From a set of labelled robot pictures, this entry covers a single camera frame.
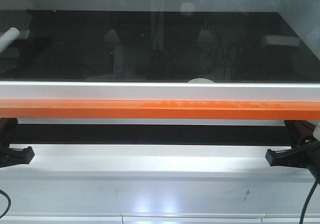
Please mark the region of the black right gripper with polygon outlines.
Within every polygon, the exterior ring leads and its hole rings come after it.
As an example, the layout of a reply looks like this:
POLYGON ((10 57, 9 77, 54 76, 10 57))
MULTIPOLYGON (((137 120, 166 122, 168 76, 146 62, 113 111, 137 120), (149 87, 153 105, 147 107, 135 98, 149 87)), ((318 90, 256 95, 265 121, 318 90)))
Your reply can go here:
POLYGON ((316 126, 305 120, 284 121, 291 149, 268 149, 265 158, 271 167, 320 168, 320 142, 314 137, 316 126))

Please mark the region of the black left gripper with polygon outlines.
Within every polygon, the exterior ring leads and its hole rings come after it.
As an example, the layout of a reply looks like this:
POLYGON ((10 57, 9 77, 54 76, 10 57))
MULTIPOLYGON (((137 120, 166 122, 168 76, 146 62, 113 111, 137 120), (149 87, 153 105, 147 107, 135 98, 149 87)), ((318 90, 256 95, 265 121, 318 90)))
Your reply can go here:
POLYGON ((10 148, 12 134, 18 124, 16 118, 0 119, 0 167, 29 164, 35 153, 32 147, 23 149, 10 148))

